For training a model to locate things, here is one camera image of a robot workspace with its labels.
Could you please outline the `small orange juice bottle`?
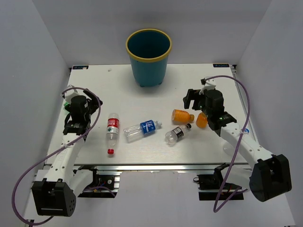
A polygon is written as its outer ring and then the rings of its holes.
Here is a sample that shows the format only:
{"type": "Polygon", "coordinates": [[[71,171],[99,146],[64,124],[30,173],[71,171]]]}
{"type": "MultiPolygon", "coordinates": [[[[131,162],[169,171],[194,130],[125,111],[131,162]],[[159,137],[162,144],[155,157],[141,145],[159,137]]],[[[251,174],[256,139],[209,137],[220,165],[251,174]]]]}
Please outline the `small orange juice bottle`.
{"type": "Polygon", "coordinates": [[[205,128],[207,124],[207,116],[203,112],[201,112],[196,119],[196,126],[202,129],[205,128]]]}

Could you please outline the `red label plastic bottle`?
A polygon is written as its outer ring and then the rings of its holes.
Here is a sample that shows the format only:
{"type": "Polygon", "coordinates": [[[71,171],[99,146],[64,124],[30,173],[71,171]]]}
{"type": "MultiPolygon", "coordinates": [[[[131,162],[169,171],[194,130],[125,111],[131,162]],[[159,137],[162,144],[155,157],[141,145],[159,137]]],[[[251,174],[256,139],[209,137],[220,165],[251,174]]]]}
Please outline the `red label plastic bottle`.
{"type": "Polygon", "coordinates": [[[111,113],[107,120],[107,133],[106,133],[106,143],[107,143],[107,153],[113,155],[115,147],[118,143],[119,138],[119,115],[117,113],[111,113]]]}

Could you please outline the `black label clear bottle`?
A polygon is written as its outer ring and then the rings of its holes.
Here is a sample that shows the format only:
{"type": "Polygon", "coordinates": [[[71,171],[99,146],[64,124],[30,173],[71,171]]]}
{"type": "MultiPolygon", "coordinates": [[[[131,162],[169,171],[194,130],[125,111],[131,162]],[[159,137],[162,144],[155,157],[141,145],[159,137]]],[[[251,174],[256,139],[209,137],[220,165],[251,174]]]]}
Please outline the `black label clear bottle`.
{"type": "Polygon", "coordinates": [[[165,141],[168,145],[173,146],[178,141],[183,139],[191,130],[191,124],[187,123],[184,125],[177,126],[173,130],[170,130],[165,134],[165,141]]]}

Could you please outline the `blue label clear bottle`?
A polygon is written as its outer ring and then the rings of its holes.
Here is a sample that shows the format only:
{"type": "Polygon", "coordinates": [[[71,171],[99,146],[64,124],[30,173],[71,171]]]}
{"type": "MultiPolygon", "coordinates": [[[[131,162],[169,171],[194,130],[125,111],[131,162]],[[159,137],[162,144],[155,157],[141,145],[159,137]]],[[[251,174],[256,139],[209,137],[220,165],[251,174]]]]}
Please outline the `blue label clear bottle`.
{"type": "Polygon", "coordinates": [[[124,134],[127,142],[131,143],[154,134],[161,127],[162,122],[148,120],[140,124],[125,128],[124,134]]]}

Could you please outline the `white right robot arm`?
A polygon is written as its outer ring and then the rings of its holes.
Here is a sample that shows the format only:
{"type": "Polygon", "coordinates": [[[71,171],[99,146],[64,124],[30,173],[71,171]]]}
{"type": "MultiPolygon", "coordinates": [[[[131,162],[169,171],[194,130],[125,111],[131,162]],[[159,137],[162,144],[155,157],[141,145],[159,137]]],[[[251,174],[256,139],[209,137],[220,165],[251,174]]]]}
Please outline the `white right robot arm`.
{"type": "Polygon", "coordinates": [[[193,101],[193,109],[200,110],[207,116],[208,126],[219,137],[228,142],[249,164],[251,170],[222,164],[214,170],[214,184],[226,188],[234,184],[251,190],[261,202],[284,194],[292,189],[288,159],[280,154],[274,155],[259,145],[248,134],[241,131],[236,119],[224,110],[224,98],[216,89],[189,89],[183,98],[184,108],[188,109],[193,101]]]}

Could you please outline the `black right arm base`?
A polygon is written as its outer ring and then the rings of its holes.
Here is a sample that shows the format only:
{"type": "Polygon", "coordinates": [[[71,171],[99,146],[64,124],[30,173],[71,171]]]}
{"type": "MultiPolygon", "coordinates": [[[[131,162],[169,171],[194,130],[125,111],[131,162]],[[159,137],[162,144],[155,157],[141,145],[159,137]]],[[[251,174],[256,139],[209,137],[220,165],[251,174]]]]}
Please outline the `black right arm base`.
{"type": "MultiPolygon", "coordinates": [[[[222,170],[227,170],[229,164],[222,164],[214,169],[213,174],[201,174],[193,178],[193,182],[198,184],[199,200],[200,201],[215,201],[217,193],[223,182],[222,170]]],[[[232,183],[225,183],[220,194],[219,200],[227,199],[236,189],[237,185],[232,183]]]]}

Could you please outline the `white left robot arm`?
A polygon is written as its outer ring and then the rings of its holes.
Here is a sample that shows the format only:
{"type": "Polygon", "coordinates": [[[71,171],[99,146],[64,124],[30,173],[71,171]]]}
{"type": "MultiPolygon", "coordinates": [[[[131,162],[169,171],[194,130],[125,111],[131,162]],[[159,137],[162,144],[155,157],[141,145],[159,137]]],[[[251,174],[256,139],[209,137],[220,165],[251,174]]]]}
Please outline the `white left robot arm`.
{"type": "Polygon", "coordinates": [[[43,179],[33,183],[32,194],[40,216],[70,217],[84,189],[99,186],[100,177],[92,170],[73,169],[88,133],[96,124],[91,116],[100,113],[102,106],[102,101],[90,90],[83,89],[83,93],[64,95],[69,113],[64,121],[59,152],[43,179]]]}

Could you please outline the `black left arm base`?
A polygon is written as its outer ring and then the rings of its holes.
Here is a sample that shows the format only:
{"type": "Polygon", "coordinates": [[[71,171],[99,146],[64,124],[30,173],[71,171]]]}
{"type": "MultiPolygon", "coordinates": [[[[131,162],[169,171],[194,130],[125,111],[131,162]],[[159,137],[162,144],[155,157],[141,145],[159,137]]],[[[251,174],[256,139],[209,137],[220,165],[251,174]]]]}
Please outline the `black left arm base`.
{"type": "Polygon", "coordinates": [[[97,166],[83,165],[74,170],[90,170],[93,181],[79,195],[79,198],[114,198],[120,182],[120,174],[113,171],[98,170],[97,166]]]}

